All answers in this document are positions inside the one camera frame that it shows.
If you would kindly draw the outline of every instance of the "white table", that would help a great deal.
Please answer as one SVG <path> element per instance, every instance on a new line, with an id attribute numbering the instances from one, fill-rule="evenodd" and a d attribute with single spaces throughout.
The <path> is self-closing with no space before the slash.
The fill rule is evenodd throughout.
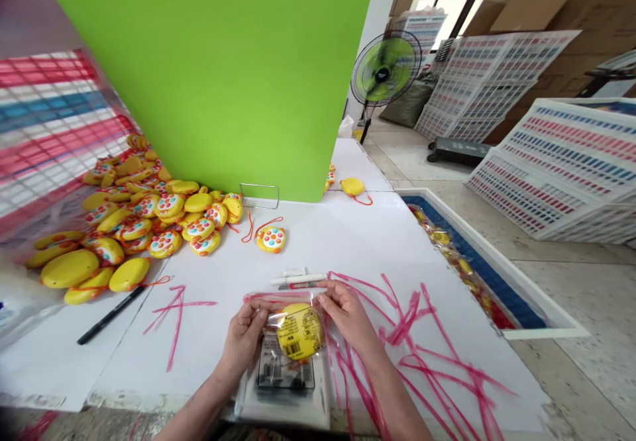
<path id="1" fill-rule="evenodd" d="M 336 182 L 329 191 L 342 191 L 340 180 L 356 177 L 367 191 L 393 191 L 384 174 L 355 138 L 337 138 L 331 162 L 336 165 Z"/>
<path id="2" fill-rule="evenodd" d="M 334 164 L 338 177 L 349 171 L 369 186 L 381 187 L 381 172 L 364 152 L 337 159 L 342 148 L 355 155 L 357 142 L 337 142 Z M 367 162 L 372 166 L 368 173 Z M 229 319 L 248 292 L 268 289 L 269 280 L 285 269 L 307 267 L 311 272 L 333 270 L 382 286 L 381 273 L 393 283 L 406 310 L 420 282 L 426 284 L 432 304 L 446 328 L 461 360 L 483 369 L 519 396 L 486 387 L 496 405 L 495 416 L 507 439 L 543 439 L 548 415 L 543 405 L 549 398 L 507 342 L 490 325 L 478 303 L 446 260 L 432 247 L 428 237 L 394 192 L 372 192 L 374 204 L 362 206 L 342 191 L 328 191 L 318 204 L 281 201 L 276 210 L 253 209 L 255 226 L 283 216 L 277 223 L 288 231 L 288 245 L 281 254 L 265 254 L 252 241 L 240 241 L 248 232 L 245 218 L 237 227 L 241 234 L 223 231 L 223 242 L 206 258 L 188 247 L 164 261 L 153 261 L 149 281 L 174 275 L 167 285 L 151 287 L 119 315 L 97 338 L 85 346 L 76 340 L 125 295 L 103 296 L 79 307 L 67 307 L 0 354 L 0 401 L 4 405 L 77 411 L 86 403 L 138 411 L 176 411 L 199 387 L 218 362 Z M 169 288 L 185 285 L 185 302 L 216 301 L 212 307 L 186 307 L 174 365 L 166 368 L 175 334 L 177 311 L 168 313 L 158 330 L 148 328 L 175 293 Z M 394 317 L 386 300 L 364 290 L 374 302 Z M 370 310 L 374 323 L 380 319 Z M 414 341 L 436 352 L 450 355 L 432 317 L 417 321 L 411 330 Z M 397 361 L 404 353 L 391 349 Z M 437 369 L 464 381 L 464 370 L 439 359 L 425 360 Z M 340 386 L 341 375 L 336 371 Z M 409 379 L 445 419 L 448 416 L 424 377 L 414 372 Z M 466 389 L 441 381 L 459 409 L 476 426 L 481 425 L 479 406 Z M 356 431 L 370 426 L 357 390 L 350 386 Z M 431 416 L 416 401 L 423 416 Z M 333 428 L 343 428 L 343 412 L 332 410 Z"/>
<path id="3" fill-rule="evenodd" d="M 152 311 L 167 306 L 174 293 L 167 286 L 153 287 L 99 376 L 89 402 L 142 411 L 178 409 L 218 362 L 227 323 L 241 306 L 243 295 L 271 290 L 268 281 L 272 276 L 286 268 L 306 266 L 312 272 L 333 270 L 376 285 L 382 284 L 380 274 L 385 273 L 405 308 L 413 291 L 424 282 L 462 360 L 484 369 L 520 394 L 514 397 L 486 389 L 498 406 L 496 416 L 501 428 L 541 432 L 542 421 L 547 419 L 542 404 L 549 399 L 539 384 L 507 342 L 492 329 L 478 303 L 429 243 L 399 196 L 374 193 L 373 198 L 372 206 L 363 207 L 344 193 L 334 191 L 318 204 L 281 201 L 275 211 L 254 210 L 256 226 L 277 216 L 284 217 L 279 224 L 288 231 L 289 241 L 278 255 L 261 252 L 254 242 L 243 244 L 240 238 L 247 231 L 247 224 L 243 222 L 238 226 L 241 234 L 224 232 L 224 241 L 212 256 L 201 258 L 189 250 L 172 256 L 164 274 L 176 275 L 174 285 L 187 286 L 185 301 L 217 301 L 219 304 L 184 310 L 174 367 L 167 373 L 176 311 L 166 317 L 157 331 L 151 330 L 147 335 L 143 332 L 156 318 Z M 386 301 L 365 292 L 383 310 L 394 314 Z M 378 321 L 378 317 L 372 316 L 372 320 Z M 431 317 L 416 322 L 411 333 L 416 343 L 451 355 Z M 391 355 L 394 360 L 399 359 L 397 351 Z M 433 369 L 468 381 L 462 370 L 436 359 L 427 362 Z M 410 379 L 436 406 L 438 413 L 445 415 L 424 378 L 411 372 Z M 480 424 L 474 397 L 454 383 L 443 382 L 443 385 L 467 418 Z M 353 407 L 361 411 L 362 403 L 356 390 L 352 391 Z M 421 405 L 419 408 L 425 417 L 430 417 L 426 409 Z"/>

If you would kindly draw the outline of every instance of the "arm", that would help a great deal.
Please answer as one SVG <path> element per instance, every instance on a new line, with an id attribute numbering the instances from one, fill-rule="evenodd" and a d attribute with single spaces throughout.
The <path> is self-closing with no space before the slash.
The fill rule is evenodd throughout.
<path id="1" fill-rule="evenodd" d="M 398 371 L 376 336 L 362 303 L 338 281 L 323 281 L 318 301 L 353 347 L 371 379 L 393 441 L 433 441 Z"/>
<path id="2" fill-rule="evenodd" d="M 240 308 L 230 320 L 219 364 L 155 441 L 204 439 L 251 364 L 270 307 L 265 301 L 253 300 Z"/>

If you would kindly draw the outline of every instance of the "white wall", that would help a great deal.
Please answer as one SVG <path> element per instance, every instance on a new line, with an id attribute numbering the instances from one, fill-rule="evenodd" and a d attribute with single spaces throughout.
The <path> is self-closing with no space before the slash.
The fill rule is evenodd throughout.
<path id="1" fill-rule="evenodd" d="M 364 27 L 362 28 L 362 36 L 360 37 L 360 46 L 358 47 L 358 54 L 364 49 L 364 47 L 371 42 L 374 38 L 384 33 L 386 23 L 389 20 L 389 12 L 391 11 L 391 4 L 393 0 L 369 0 L 369 8 L 366 13 L 366 19 L 364 20 Z M 358 121 L 362 114 L 362 103 L 356 100 L 353 96 L 351 88 L 347 93 L 348 103 L 346 106 L 346 112 L 351 115 L 354 121 Z"/>

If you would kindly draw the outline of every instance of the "fan stand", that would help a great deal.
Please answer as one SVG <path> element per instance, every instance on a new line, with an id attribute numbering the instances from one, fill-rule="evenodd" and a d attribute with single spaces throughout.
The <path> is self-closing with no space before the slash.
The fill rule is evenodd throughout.
<path id="1" fill-rule="evenodd" d="M 369 103 L 369 100 L 364 101 L 364 106 L 362 108 L 362 118 L 366 115 L 366 107 Z M 366 133 L 369 131 L 369 126 L 371 126 L 371 118 L 367 118 L 364 121 L 364 130 L 362 131 L 362 136 L 360 137 L 360 144 L 364 144 L 364 139 L 366 138 Z"/>

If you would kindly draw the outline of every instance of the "barcode label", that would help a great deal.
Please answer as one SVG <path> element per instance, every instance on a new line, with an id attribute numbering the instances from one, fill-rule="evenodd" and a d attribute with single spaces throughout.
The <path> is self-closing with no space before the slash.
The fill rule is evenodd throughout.
<path id="1" fill-rule="evenodd" d="M 294 355 L 300 352 L 300 342 L 294 342 L 293 344 L 285 345 L 283 349 L 285 350 L 285 355 Z"/>

